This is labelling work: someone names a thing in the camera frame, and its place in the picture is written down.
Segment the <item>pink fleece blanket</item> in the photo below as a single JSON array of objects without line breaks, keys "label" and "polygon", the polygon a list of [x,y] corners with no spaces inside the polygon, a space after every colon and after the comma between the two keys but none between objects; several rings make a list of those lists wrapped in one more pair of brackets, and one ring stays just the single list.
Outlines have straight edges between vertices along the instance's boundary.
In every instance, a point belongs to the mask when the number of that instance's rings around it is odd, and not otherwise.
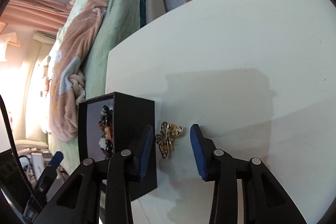
[{"label": "pink fleece blanket", "polygon": [[49,126],[62,142],[71,141],[77,134],[78,106],[85,98],[80,66],[93,46],[107,6],[106,0],[88,0],[67,28],[56,56],[49,89]]}]

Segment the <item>black jewelry box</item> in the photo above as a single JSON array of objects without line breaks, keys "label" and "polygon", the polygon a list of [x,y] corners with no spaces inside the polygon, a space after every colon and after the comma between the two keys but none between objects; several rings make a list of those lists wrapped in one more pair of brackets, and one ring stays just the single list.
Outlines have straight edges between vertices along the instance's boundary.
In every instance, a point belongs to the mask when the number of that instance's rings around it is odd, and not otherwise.
[{"label": "black jewelry box", "polygon": [[139,141],[146,125],[155,128],[155,103],[123,93],[110,93],[79,104],[77,139],[79,159],[105,160],[99,140],[102,130],[98,126],[104,106],[112,110],[113,151],[131,149]]}]

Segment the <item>gold butterfly brooch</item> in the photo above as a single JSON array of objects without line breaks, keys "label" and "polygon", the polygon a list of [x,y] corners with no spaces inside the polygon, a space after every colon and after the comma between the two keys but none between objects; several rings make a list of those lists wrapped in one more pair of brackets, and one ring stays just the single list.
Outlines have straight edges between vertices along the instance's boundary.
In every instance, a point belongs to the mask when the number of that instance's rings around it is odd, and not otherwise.
[{"label": "gold butterfly brooch", "polygon": [[174,142],[182,133],[182,126],[167,122],[161,124],[160,132],[155,136],[155,142],[163,159],[167,159],[174,151]]}]

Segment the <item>green bed mattress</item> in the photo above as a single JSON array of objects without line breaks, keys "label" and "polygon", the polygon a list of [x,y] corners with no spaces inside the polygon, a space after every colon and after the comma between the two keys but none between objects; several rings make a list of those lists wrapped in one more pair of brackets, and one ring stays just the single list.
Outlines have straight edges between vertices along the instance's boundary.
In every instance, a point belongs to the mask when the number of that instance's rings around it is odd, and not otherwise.
[{"label": "green bed mattress", "polygon": [[[85,77],[85,98],[105,93],[109,52],[146,23],[145,0],[106,0],[108,6],[93,46],[82,62],[80,71]],[[50,130],[50,149],[64,153],[64,168],[72,172],[79,163],[76,136],[68,142],[58,140]]]}]

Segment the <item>light green quilt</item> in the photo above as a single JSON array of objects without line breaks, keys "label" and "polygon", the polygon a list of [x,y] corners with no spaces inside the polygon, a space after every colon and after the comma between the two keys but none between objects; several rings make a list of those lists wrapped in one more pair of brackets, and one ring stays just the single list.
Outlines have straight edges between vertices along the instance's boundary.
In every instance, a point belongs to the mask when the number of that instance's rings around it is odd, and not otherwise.
[{"label": "light green quilt", "polygon": [[60,27],[58,30],[58,33],[56,35],[56,41],[54,45],[52,46],[49,55],[46,57],[46,60],[48,60],[48,70],[46,76],[49,78],[49,80],[52,79],[53,76],[53,70],[56,63],[56,59],[58,56],[59,48],[63,42],[64,36],[66,34],[66,31],[68,27],[71,25],[72,21],[81,14],[84,10],[84,6],[87,4],[89,0],[76,0],[74,5],[72,6],[72,10],[70,11],[70,15],[68,16],[68,19],[66,20],[66,23],[64,26]]}]

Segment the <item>pink window curtain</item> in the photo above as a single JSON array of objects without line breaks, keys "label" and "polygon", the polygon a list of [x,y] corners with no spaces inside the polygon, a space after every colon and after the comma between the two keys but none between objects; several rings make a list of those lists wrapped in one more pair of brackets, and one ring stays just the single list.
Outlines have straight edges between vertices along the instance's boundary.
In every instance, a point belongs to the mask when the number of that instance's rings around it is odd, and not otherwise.
[{"label": "pink window curtain", "polygon": [[1,22],[56,34],[72,7],[56,0],[9,0]]}]

